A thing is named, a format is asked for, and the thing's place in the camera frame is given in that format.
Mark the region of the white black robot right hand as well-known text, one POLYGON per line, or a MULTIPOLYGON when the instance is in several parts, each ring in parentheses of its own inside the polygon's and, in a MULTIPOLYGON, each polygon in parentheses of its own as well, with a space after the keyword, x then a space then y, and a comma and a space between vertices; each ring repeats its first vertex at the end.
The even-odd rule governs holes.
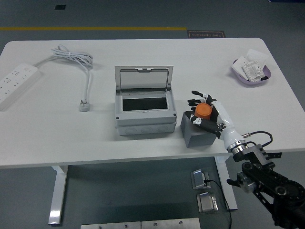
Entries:
POLYGON ((229 153, 236 154, 247 149, 244 137, 236 131, 233 121, 223 105, 209 94, 198 91, 192 91, 192 94, 200 96, 201 99, 189 99, 187 101, 191 110, 186 111, 185 114, 191 123, 223 140, 224 147, 229 153), (207 104, 211 107, 212 112, 209 120, 201 118, 195 111, 200 104, 207 104))

